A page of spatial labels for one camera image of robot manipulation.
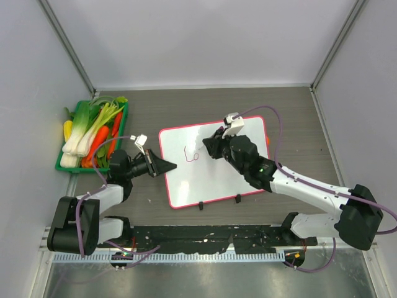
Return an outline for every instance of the whiteboard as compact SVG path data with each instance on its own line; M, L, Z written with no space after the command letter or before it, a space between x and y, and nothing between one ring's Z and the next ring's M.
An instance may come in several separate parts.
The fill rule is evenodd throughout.
M262 192L251 187L223 158L213 160L202 140L223 126L223 121L163 129L159 132L163 159L177 168L165 174L169 205L183 208L199 202L230 199ZM239 135L247 135L257 145L260 155L269 157L265 120L261 116L244 118Z

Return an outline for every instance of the white wall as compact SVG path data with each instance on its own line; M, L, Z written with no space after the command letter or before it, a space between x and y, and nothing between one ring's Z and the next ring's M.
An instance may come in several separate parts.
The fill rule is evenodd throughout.
M26 298L69 179L54 169L63 107L89 93L36 1L0 1L0 16L0 296Z
M325 74L318 96L346 182L397 212L397 1L369 1ZM383 228L395 221L385 215ZM390 286L397 235L378 236Z
M312 83L355 0L50 0L93 84Z

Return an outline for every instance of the green basket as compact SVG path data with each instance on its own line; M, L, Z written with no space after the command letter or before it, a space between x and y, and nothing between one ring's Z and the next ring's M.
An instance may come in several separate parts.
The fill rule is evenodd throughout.
M78 108L79 108L79 106L80 106L80 103L82 103L82 102L83 102L83 101L79 101L79 102L77 103L77 106L76 106L76 108L75 108L75 111L78 110ZM128 103L127 103L127 102L125 102L125 103L119 103L119 106L120 106L120 107L124 106L122 121L121 121L120 127L119 127L119 129L118 129L118 136L122 136L123 133L124 133L125 122L127 121L127 116L128 116ZM120 140L117 140L117 141L116 141L116 148L115 148L115 150L116 150L116 149L120 149L121 146L122 146L122 140L121 140L121 139L120 139ZM56 160L56 164L55 164L55 169L56 169L56 170L58 170L58 171L64 171L64 172L70 172L70 173L95 173L95 170L94 170L93 168L62 168L62 167L61 167L61 158L62 158L62 154L63 154L63 152L62 152L62 147L61 147L61 150L60 150L60 154L58 155L58 158L57 158L57 160ZM98 170L99 170L100 172L103 172L103 173L104 173L104 172L108 172L109 168L98 168Z

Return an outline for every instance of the gray wood tabletop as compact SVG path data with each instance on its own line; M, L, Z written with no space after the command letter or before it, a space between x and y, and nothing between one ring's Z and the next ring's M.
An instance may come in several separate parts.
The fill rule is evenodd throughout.
M279 161L290 169L325 183L337 184L337 176L327 148L309 88L227 88L117 91L100 95L125 96L129 116L124 134L148 136L145 148L161 156L158 133L161 129L222 120L231 112L242 112L259 105L274 106L283 120ZM256 110L262 115L270 138L270 157L274 156L279 123L270 110ZM133 142L122 148L134 157ZM168 204L164 176L148 175L133 179L131 196L103 215L128 217L133 225L222 225L280 224L289 212L313 214L320 210L292 197L262 193L212 202L198 207L172 209ZM100 186L95 174L80 174L76 195Z

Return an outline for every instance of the gray floor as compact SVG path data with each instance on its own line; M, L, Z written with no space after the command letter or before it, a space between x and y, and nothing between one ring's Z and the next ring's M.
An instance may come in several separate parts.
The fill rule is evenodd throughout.
M331 250L308 250L306 268L322 266ZM332 265L320 273L294 271L281 263L141 264L126 271L108 271L109 264L53 264L46 298L136 297L376 297L360 251L338 250Z
M125 91L101 95L126 96L130 110L125 134L146 134L147 148L160 155L158 133L161 129L188 124L222 120L230 112L242 112L254 106L268 104L277 108L283 118L284 135L280 162L295 171L337 184L324 134L309 88L241 88L188 89L158 91ZM270 157L273 156L279 125L271 111L258 110L263 115L270 137ZM122 148L134 156L132 142ZM210 224L279 224L289 212L312 214L318 209L290 197L276 194L256 194L242 198L242 203L225 200L198 207L174 210L167 199L164 177L142 176L133 180L130 198L111 208L106 215L129 217L134 225L210 225ZM81 174L76 194L100 186L94 174Z

